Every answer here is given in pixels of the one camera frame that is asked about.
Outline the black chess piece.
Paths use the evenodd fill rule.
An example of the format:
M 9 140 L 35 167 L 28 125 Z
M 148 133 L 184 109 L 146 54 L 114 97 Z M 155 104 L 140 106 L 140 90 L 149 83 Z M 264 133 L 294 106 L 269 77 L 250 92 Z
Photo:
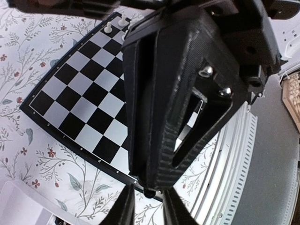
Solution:
M 150 190 L 150 189 L 144 189 L 143 194 L 146 198 L 151 199 L 154 198 L 156 195 L 156 191 Z

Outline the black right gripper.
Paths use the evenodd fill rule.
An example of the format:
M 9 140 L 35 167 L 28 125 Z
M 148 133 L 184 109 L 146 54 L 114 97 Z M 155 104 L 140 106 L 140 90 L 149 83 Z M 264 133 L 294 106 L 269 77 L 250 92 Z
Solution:
M 286 18 L 277 0 L 201 2 L 201 98 L 243 103 L 263 93 L 284 61 L 269 19 Z

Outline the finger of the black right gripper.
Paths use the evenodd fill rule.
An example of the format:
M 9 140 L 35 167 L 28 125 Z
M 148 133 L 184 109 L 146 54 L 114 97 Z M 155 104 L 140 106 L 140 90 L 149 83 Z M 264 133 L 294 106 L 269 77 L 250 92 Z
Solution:
M 235 113 L 219 93 L 236 83 L 235 58 L 198 7 L 150 14 L 122 53 L 130 174 L 144 189 L 168 190 Z

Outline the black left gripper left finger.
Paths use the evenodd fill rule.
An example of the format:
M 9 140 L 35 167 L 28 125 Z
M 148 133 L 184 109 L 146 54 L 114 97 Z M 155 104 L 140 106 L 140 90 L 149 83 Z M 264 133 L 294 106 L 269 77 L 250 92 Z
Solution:
M 99 225 L 133 225 L 135 213 L 134 185 L 126 185 L 109 213 Z

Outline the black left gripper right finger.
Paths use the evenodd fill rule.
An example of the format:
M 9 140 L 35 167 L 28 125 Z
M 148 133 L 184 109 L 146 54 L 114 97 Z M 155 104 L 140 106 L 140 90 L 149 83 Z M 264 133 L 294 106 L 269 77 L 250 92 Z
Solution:
M 198 225 L 174 188 L 163 192 L 163 217 L 165 225 Z

